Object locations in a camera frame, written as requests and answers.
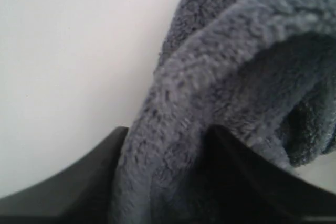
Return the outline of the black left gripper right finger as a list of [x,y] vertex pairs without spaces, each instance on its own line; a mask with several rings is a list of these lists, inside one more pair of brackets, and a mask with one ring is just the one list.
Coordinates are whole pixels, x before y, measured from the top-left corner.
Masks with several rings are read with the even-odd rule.
[[197,172],[221,223],[335,223],[335,194],[266,161],[223,126],[203,138]]

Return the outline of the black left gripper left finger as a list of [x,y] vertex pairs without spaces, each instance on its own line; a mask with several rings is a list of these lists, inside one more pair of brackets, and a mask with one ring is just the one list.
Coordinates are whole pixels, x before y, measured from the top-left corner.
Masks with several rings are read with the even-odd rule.
[[110,223],[113,179],[127,132],[115,128],[68,168],[1,198],[1,223]]

